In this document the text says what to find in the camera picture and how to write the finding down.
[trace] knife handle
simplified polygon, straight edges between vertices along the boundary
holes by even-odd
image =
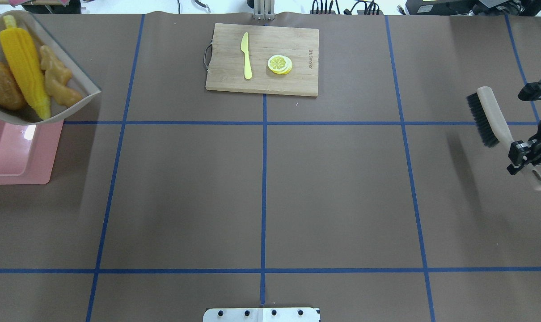
[[[250,70],[250,59],[249,54],[245,53],[245,79],[252,79],[253,72]]]

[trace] pink cloth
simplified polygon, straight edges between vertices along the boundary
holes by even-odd
[[[15,7],[25,2],[30,2],[30,0],[8,0],[8,2],[10,3],[11,6]],[[62,2],[62,4],[66,6],[68,5],[68,2],[70,2],[70,0],[60,0],[60,2]]]

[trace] wooden cutting board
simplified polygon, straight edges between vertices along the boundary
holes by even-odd
[[[249,33],[253,77],[244,78],[241,40]],[[292,71],[277,75],[266,67],[272,55],[286,55]],[[215,24],[208,90],[318,96],[318,29]]]

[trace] potato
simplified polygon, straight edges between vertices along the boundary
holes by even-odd
[[[18,88],[17,81],[7,65],[0,62],[0,106],[7,110],[19,110],[26,100]]]

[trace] gray tabletop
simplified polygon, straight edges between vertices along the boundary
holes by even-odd
[[[205,90],[214,23],[249,14],[37,18],[102,95],[50,183],[0,186],[0,321],[541,321],[541,192],[465,102],[536,132],[541,18],[280,14],[320,29],[318,98]]]

